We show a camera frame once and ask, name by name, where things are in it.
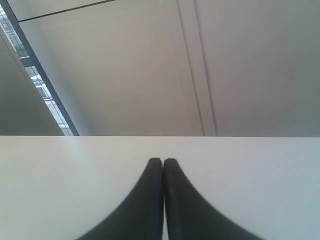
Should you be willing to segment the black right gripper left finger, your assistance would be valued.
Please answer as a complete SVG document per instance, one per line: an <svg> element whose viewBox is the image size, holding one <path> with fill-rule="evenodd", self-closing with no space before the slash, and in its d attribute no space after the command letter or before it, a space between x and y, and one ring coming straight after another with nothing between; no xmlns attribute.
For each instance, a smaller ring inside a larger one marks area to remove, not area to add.
<svg viewBox="0 0 320 240"><path fill-rule="evenodd" d="M81 240L161 240L164 224L163 163L151 158L134 188Z"/></svg>

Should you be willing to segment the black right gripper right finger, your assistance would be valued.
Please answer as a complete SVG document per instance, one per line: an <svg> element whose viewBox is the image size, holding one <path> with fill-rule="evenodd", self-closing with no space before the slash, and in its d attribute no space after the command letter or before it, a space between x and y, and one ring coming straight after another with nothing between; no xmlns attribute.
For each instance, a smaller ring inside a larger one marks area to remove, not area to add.
<svg viewBox="0 0 320 240"><path fill-rule="evenodd" d="M178 161L163 165L165 214L170 240L251 240L253 234L232 222L191 184Z"/></svg>

